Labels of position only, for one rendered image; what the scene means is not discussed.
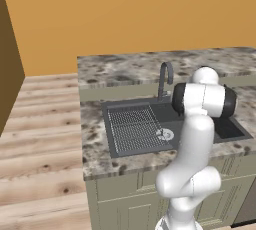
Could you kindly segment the dark grey sink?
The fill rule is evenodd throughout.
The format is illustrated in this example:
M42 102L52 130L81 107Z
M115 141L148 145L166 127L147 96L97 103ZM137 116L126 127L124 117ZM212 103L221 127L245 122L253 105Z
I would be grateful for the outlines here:
M215 143L252 137L235 118L212 118L200 109L178 114L169 100L104 102L102 113L113 158L176 150L206 156Z

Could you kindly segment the dark grey tap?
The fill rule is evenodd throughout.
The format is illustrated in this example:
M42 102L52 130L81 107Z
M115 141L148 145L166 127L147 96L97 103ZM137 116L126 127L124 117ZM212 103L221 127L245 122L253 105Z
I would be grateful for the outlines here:
M158 100L161 101L167 92L164 90L164 84L173 84L173 66L170 62L163 62L160 68L160 78L158 86Z

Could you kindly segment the pale green cupboard run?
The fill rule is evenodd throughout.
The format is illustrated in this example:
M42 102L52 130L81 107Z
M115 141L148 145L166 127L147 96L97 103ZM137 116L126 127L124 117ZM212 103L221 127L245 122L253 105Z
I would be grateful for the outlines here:
M84 165L84 180L92 230L100 229L99 202L156 192L160 167L172 161L172 152L147 154L118 160L103 160L94 170ZM204 230L226 227L235 222L256 177L256 152L220 154L210 165L221 174L221 190L198 205L195 218Z

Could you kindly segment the pale green cupboard door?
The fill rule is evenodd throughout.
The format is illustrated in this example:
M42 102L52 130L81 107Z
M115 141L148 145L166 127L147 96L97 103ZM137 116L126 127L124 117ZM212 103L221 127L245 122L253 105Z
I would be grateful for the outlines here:
M99 202L101 230L155 230L168 200L157 192Z

